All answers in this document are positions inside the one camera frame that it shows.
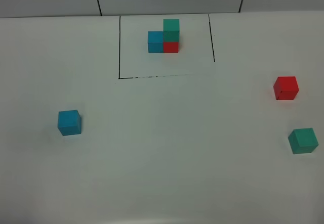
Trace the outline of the template red block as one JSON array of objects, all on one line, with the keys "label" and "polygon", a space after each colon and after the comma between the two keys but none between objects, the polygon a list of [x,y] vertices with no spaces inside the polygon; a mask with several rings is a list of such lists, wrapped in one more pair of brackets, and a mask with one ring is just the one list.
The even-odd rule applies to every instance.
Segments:
[{"label": "template red block", "polygon": [[167,42],[163,43],[164,53],[178,53],[179,52],[179,42]]}]

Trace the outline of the template blue block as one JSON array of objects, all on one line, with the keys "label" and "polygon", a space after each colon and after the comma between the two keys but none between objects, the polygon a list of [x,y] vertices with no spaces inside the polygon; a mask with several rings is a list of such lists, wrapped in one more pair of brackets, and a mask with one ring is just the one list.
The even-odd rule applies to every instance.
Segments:
[{"label": "template blue block", "polygon": [[148,52],[163,53],[164,52],[164,32],[163,31],[148,31]]}]

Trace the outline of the template green block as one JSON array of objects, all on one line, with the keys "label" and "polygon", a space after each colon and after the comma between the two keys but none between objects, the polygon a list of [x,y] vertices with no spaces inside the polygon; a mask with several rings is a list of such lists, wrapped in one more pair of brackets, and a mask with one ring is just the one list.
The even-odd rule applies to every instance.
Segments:
[{"label": "template green block", "polygon": [[163,20],[164,42],[179,42],[180,21],[179,19]]}]

